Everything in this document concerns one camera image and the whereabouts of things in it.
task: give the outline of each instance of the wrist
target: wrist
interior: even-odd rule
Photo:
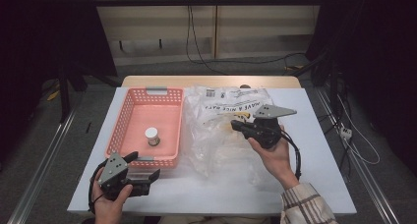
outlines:
[[[105,218],[95,218],[94,224],[118,224],[118,222],[114,222],[113,220],[108,220]]]
[[[285,190],[291,189],[300,184],[298,179],[295,177],[295,174],[291,170],[279,174],[279,176],[276,178]]]

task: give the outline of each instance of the power strip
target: power strip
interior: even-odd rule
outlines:
[[[349,140],[350,138],[352,138],[352,130],[347,129],[347,128],[344,128],[344,127],[341,127],[340,128],[340,136],[343,139]]]

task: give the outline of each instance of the table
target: table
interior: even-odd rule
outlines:
[[[312,183],[336,215],[356,213],[355,206],[338,171],[328,143],[320,128],[311,103],[298,80],[293,77],[248,76],[131,76],[123,86],[192,86],[194,84],[227,86],[247,84],[265,87],[273,102],[297,110],[296,115],[280,118],[302,155],[301,182]],[[126,87],[116,90],[113,102],[89,157],[83,176],[73,195],[68,211],[87,214],[89,177],[104,160],[104,150],[117,119]],[[293,150],[291,166],[295,168]],[[278,181],[254,186],[248,182],[241,164],[230,164],[208,178],[197,173],[188,160],[180,157],[178,167],[163,170],[152,184],[149,196],[130,197],[124,212],[136,215],[277,215],[282,209]]]

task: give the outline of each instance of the basket handle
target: basket handle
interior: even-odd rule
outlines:
[[[167,95],[168,88],[166,86],[147,86],[147,94],[149,95]]]
[[[154,161],[154,157],[152,156],[138,157],[137,159],[135,159],[135,161]]]

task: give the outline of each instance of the gray floor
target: gray floor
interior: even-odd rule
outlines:
[[[273,57],[245,58],[239,61],[257,62],[273,59]],[[305,60],[288,58],[287,64],[303,65]],[[282,75],[284,73],[283,61],[262,65],[226,62],[208,63],[208,65],[227,75]],[[190,62],[124,66],[118,71],[119,77],[116,78],[118,81],[128,75],[218,75],[202,64]],[[73,101],[81,99],[80,106],[56,157],[51,161],[52,166],[47,171],[45,181],[27,216],[27,223],[81,223],[85,219],[85,217],[68,213],[66,209],[78,179],[83,173],[115,90],[95,79],[89,77],[86,79],[89,82],[86,92],[71,92]],[[311,85],[309,75],[302,76],[300,83],[306,88],[317,116],[326,115],[327,112],[320,102],[317,89]],[[60,119],[59,97],[47,101],[46,96],[40,100],[30,126],[25,130],[19,144],[15,146],[16,149],[3,163],[3,171],[0,173],[0,223],[6,223],[9,220],[57,131]],[[375,146],[381,157],[379,164],[368,165],[368,168],[387,196],[399,222],[414,223],[417,220],[417,212],[415,212],[417,178],[392,154],[386,139],[373,130],[371,122],[355,101],[354,95],[349,97],[349,101],[355,126]],[[321,121],[321,125],[326,131],[330,127],[330,121],[325,119]],[[354,141],[362,156],[374,161],[375,153],[357,136],[355,131],[353,133]],[[335,130],[327,133],[327,139],[335,160],[339,162],[343,147]],[[351,165],[350,176],[347,176],[348,162],[345,161],[342,174],[348,177],[346,186],[358,213],[337,217],[338,221],[340,223],[385,223],[355,167]],[[132,223],[133,220],[137,223],[143,222],[140,217],[126,217],[123,223]]]

